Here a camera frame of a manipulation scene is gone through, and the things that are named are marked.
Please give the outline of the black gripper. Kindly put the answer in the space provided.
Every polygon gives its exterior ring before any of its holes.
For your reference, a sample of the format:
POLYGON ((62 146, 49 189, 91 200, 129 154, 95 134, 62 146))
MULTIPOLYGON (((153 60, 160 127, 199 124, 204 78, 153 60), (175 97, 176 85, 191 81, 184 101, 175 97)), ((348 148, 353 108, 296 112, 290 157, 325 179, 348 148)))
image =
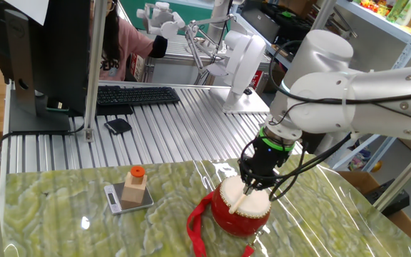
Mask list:
POLYGON ((292 144, 286 145, 267 136, 256 136, 250 145, 254 149, 254 154, 250 158, 250 167, 259 169, 252 173, 247 161, 240 160, 240 177, 244 183, 244 195, 250 195, 254 189, 273 187, 280 176, 274 172, 274 167, 281 167, 293 150, 292 144))

